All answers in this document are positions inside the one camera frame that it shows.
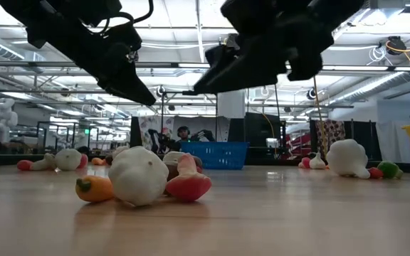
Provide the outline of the large white toy garlic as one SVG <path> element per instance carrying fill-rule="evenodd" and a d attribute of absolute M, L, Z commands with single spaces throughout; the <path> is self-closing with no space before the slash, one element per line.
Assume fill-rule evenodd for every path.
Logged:
<path fill-rule="evenodd" d="M 169 169 L 143 146 L 129 148 L 112 160 L 108 177 L 116 198 L 134 206 L 147 206 L 165 190 Z"/>
<path fill-rule="evenodd" d="M 361 144 L 353 139 L 334 142 L 326 156 L 329 169 L 338 176 L 356 176 L 361 179 L 370 178 L 367 170 L 368 158 Z"/>

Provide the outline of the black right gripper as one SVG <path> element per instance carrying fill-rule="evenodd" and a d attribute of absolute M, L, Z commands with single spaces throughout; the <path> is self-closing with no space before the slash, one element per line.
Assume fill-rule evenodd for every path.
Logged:
<path fill-rule="evenodd" d="M 191 94 L 217 94 L 273 85 L 278 75 L 308 80 L 322 69 L 323 52 L 333 43 L 318 13 L 324 0 L 226 0 L 222 15 L 238 32 L 239 50 L 221 44 L 208 49 L 210 68 Z"/>

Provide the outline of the green cap toy mushroom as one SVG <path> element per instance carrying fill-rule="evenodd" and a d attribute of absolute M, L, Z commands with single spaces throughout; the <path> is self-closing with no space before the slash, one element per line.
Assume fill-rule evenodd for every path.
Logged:
<path fill-rule="evenodd" d="M 378 164 L 377 168 L 382 172 L 382 178 L 386 179 L 401 179 L 404 175 L 404 172 L 393 162 L 390 161 L 382 161 Z"/>

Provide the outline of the patterned hanging cloth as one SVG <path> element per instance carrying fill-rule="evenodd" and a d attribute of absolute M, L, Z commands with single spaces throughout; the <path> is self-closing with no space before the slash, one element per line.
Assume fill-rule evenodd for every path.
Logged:
<path fill-rule="evenodd" d="M 345 123 L 343 121 L 336 121 L 332 119 L 316 120 L 315 128 L 317 134 L 317 147 L 318 151 L 323 154 L 325 149 L 329 149 L 330 146 L 339 140 L 344 140 Z"/>

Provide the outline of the blue plastic basket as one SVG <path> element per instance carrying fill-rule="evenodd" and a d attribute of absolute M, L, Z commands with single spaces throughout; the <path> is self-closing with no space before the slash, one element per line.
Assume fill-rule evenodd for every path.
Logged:
<path fill-rule="evenodd" d="M 241 170 L 246 162 L 246 142 L 182 142 L 181 150 L 197 156 L 203 169 Z"/>

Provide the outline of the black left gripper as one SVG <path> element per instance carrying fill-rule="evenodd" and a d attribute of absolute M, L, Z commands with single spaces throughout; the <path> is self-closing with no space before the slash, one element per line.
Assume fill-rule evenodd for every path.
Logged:
<path fill-rule="evenodd" d="M 135 69 L 142 39 L 133 26 L 133 17 L 126 18 L 126 23 L 94 33 L 79 20 L 60 17 L 46 41 L 95 77 L 107 93 L 152 106 L 156 100 Z"/>

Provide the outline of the black divider panel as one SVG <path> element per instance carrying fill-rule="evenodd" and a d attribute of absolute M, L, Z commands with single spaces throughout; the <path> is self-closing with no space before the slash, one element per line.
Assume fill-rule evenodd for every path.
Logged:
<path fill-rule="evenodd" d="M 244 124 L 249 158 L 280 159 L 287 153 L 285 122 L 279 116 L 247 112 Z"/>

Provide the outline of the white humanoid figure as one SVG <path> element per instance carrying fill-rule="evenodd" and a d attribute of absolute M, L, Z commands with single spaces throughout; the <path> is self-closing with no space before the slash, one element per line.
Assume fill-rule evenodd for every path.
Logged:
<path fill-rule="evenodd" d="M 18 124 L 18 115 L 13 111 L 15 100 L 11 98 L 0 99 L 0 142 L 9 142 L 9 133 L 12 127 Z"/>

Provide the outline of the white toy mushroom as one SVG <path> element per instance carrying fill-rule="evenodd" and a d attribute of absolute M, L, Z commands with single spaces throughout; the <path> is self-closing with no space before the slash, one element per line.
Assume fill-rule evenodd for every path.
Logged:
<path fill-rule="evenodd" d="M 43 158 L 31 164 L 31 171 L 54 170 L 56 168 L 55 156 L 50 153 L 45 153 Z"/>

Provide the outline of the person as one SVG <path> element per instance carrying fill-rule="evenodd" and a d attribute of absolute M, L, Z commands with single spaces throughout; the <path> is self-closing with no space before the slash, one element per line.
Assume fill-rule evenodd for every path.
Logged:
<path fill-rule="evenodd" d="M 174 143 L 172 148 L 174 151 L 180 151 L 183 143 L 191 142 L 190 130 L 187 126 L 179 127 L 177 129 L 177 136 L 179 139 Z"/>

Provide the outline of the red storage rack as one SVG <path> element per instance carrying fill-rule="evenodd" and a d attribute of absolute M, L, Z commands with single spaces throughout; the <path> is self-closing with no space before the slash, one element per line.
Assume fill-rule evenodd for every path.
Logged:
<path fill-rule="evenodd" d="M 301 159 L 309 156 L 311 149 L 311 136 L 309 132 L 295 132 L 287 135 L 286 146 L 289 159 Z"/>

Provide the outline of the orange toy pepper green stem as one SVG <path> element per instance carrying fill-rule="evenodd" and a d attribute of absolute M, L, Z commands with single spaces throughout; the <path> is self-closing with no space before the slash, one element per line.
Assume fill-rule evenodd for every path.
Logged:
<path fill-rule="evenodd" d="M 108 201 L 115 197 L 110 179 L 100 176 L 77 178 L 75 192 L 79 199 L 90 203 Z"/>

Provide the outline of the small white toy garlic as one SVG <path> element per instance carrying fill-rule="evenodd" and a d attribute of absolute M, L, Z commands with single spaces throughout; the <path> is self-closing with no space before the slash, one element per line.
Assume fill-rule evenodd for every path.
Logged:
<path fill-rule="evenodd" d="M 326 169 L 326 163 L 321 158 L 321 153 L 316 153 L 315 157 L 309 162 L 311 169 Z"/>

